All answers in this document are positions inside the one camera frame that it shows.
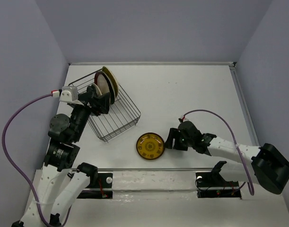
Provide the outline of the red rimmed cream plate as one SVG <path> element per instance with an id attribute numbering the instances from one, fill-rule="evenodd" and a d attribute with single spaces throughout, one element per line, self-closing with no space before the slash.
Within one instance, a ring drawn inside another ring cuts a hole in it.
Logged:
<path id="1" fill-rule="evenodd" d="M 103 72 L 98 71 L 94 77 L 94 83 L 99 86 L 103 94 L 109 92 L 106 80 L 110 80 L 109 77 Z"/>

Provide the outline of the yellow patterned round plate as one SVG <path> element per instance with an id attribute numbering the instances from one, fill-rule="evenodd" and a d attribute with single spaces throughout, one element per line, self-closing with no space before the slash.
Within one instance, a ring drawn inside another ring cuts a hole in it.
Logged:
<path id="1" fill-rule="evenodd" d="M 160 135 L 147 132 L 138 138 L 136 151 L 145 160 L 156 160 L 164 154 L 165 142 Z"/>

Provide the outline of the woven bamboo pattern plate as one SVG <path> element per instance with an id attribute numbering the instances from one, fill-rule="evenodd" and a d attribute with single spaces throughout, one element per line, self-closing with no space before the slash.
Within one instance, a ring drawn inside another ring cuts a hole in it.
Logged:
<path id="1" fill-rule="evenodd" d="M 102 71 L 109 77 L 114 87 L 115 96 L 118 96 L 119 93 L 119 83 L 115 77 L 115 75 L 110 71 L 110 69 L 106 66 L 102 67 Z"/>

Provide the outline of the cream plate with black brushmark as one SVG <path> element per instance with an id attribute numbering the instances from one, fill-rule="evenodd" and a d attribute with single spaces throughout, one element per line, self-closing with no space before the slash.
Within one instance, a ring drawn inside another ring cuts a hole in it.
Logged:
<path id="1" fill-rule="evenodd" d="M 103 95 L 103 93 L 101 92 L 100 88 L 98 85 L 96 85 L 95 83 L 91 84 L 91 87 L 95 89 L 96 92 L 96 96 L 100 97 Z"/>

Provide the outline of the black round plate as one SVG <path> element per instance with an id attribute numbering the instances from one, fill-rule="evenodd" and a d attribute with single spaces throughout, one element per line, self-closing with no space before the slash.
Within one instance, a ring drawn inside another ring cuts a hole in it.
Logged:
<path id="1" fill-rule="evenodd" d="M 114 104 L 115 99 L 118 95 L 118 87 L 116 87 L 116 84 L 114 84 L 111 80 L 106 80 L 108 91 L 110 93 L 110 104 Z"/>

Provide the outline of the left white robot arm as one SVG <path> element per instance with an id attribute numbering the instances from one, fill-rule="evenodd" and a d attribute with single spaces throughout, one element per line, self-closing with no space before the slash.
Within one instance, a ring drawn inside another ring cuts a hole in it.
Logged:
<path id="1" fill-rule="evenodd" d="M 90 85 L 80 94 L 76 87 L 67 86 L 37 100 L 46 97 L 58 98 L 60 102 L 72 107 L 72 112 L 70 115 L 57 114 L 50 120 L 50 142 L 37 187 L 10 161 L 27 181 L 34 196 L 23 217 L 12 224 L 14 227 L 65 226 L 72 204 L 87 186 L 94 186 L 98 179 L 96 166 L 83 162 L 73 174 L 71 168 L 80 150 L 76 143 L 89 117 L 109 112 L 111 93 L 102 93 L 96 85 Z"/>

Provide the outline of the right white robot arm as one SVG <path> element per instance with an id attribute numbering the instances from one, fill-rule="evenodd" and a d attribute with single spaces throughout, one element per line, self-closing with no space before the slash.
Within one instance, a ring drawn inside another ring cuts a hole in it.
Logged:
<path id="1" fill-rule="evenodd" d="M 258 184 L 273 194 L 281 194 L 289 180 L 289 161 L 272 144 L 249 146 L 224 140 L 215 134 L 201 133 L 191 121 L 170 128 L 165 148 L 220 157 L 211 172 L 211 181 Z"/>

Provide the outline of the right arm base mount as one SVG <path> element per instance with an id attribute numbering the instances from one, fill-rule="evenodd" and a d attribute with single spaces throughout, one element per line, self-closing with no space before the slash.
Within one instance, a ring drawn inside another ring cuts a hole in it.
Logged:
<path id="1" fill-rule="evenodd" d="M 199 199 L 242 198 L 239 182 L 225 181 L 220 175 L 212 176 L 211 172 L 197 172 L 195 186 Z"/>

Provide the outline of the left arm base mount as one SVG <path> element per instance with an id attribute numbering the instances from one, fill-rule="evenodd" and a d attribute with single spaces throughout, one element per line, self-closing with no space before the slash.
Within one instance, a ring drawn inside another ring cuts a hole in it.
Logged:
<path id="1" fill-rule="evenodd" d="M 112 199 L 113 173 L 99 172 L 97 180 L 92 181 L 77 197 L 78 199 Z"/>

